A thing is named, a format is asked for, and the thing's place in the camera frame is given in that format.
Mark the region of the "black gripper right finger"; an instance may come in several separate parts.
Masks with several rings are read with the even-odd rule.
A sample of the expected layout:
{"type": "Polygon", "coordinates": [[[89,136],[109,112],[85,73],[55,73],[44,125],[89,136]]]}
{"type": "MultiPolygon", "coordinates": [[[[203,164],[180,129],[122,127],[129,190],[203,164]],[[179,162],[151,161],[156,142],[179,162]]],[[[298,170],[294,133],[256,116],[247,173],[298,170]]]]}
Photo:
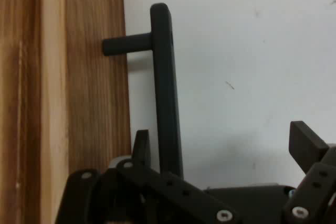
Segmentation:
{"type": "Polygon", "coordinates": [[[335,144],[292,121],[289,153],[305,177],[282,209],[284,223],[335,223],[335,144]]]}

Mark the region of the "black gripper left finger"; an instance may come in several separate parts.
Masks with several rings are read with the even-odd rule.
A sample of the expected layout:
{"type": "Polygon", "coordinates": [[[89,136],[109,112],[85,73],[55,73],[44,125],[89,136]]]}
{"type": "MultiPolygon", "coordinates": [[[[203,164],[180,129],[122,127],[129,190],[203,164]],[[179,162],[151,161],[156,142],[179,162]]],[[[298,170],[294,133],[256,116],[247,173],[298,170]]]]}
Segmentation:
{"type": "Polygon", "coordinates": [[[56,223],[241,223],[220,200],[171,174],[150,168],[147,130],[128,159],[104,173],[82,169],[66,182],[56,223]]]}

